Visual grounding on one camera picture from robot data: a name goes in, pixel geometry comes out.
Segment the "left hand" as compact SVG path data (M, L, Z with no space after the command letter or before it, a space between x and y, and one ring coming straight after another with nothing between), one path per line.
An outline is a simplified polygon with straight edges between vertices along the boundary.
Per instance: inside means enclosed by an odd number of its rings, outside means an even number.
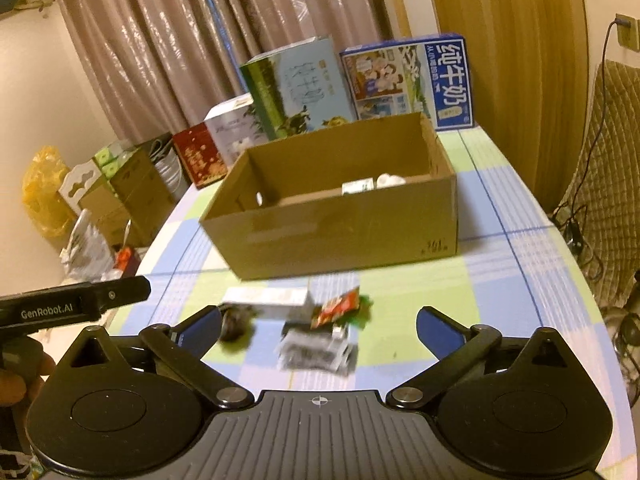
M2 408L10 408L25 398L29 401L34 400L46 382L46 377L49 377L54 370L54 359L47 353L42 356L37 377L30 384L25 382L25 379L20 375L9 370L0 370L0 405Z

